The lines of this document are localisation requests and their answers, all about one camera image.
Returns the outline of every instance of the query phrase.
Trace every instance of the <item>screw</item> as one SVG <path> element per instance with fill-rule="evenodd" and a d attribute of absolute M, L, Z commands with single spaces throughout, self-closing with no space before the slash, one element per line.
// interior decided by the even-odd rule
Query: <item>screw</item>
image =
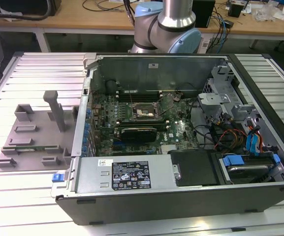
<path fill-rule="evenodd" d="M 181 175 L 178 172 L 174 173 L 175 179 L 181 179 Z"/>

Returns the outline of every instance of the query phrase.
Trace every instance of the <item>white label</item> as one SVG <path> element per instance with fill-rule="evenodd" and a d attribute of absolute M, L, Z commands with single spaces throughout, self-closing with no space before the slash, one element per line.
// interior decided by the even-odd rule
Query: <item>white label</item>
<path fill-rule="evenodd" d="M 112 166 L 113 159 L 99 159 L 98 166 Z"/>
<path fill-rule="evenodd" d="M 18 152 L 25 152 L 25 151 L 35 151 L 34 149 L 18 149 Z"/>
<path fill-rule="evenodd" d="M 158 69 L 158 63 L 150 63 L 148 64 L 149 69 Z"/>

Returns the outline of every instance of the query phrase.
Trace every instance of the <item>circuit board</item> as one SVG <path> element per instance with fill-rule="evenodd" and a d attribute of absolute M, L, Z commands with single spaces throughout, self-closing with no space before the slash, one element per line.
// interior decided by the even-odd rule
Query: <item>circuit board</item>
<path fill-rule="evenodd" d="M 165 154 L 162 147 L 198 148 L 198 141 L 187 119 L 189 105 L 175 93 L 156 102 L 119 102 L 115 96 L 100 94 L 92 103 L 96 156 Z M 127 127 L 154 127 L 153 142 L 123 142 L 119 133 Z"/>

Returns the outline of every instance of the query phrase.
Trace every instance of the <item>blue cable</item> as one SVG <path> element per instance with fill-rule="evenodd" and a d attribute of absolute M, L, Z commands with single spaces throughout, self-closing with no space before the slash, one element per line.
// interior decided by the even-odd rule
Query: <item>blue cable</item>
<path fill-rule="evenodd" d="M 221 45 L 220 45 L 220 47 L 218 48 L 218 50 L 217 50 L 216 53 L 219 53 L 219 52 L 220 52 L 220 50 L 221 50 L 221 48 L 223 47 L 224 42 L 225 42 L 225 40 L 226 40 L 226 26 L 225 26 L 225 22 L 224 22 L 223 18 L 220 18 L 220 19 L 221 19 L 222 25 L 223 25 L 223 27 L 224 27 L 224 30 L 223 30 L 223 39 L 222 39 Z"/>
<path fill-rule="evenodd" d="M 223 33 L 222 33 L 222 36 L 221 36 L 221 37 L 223 37 L 223 39 L 221 40 L 221 45 L 220 45 L 220 47 L 218 48 L 218 50 L 217 50 L 217 52 L 216 52 L 216 53 L 219 53 L 220 50 L 221 50 L 221 48 L 223 47 L 223 45 L 224 45 L 224 43 L 225 43 L 225 39 L 226 39 L 226 25 L 225 25 L 225 22 L 224 22 L 223 18 L 216 17 L 216 16 L 212 16 L 212 17 L 215 18 L 215 19 L 221 20 L 222 26 L 223 26 L 223 28 L 224 28 Z"/>

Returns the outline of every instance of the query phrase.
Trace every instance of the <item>computer case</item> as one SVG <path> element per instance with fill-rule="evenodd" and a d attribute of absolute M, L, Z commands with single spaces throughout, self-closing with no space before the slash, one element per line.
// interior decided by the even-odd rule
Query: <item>computer case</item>
<path fill-rule="evenodd" d="M 61 0 L 50 0 L 51 16 L 54 16 L 61 5 Z M 0 0 L 0 7 L 10 12 L 22 12 L 24 15 L 44 15 L 47 11 L 47 0 Z"/>

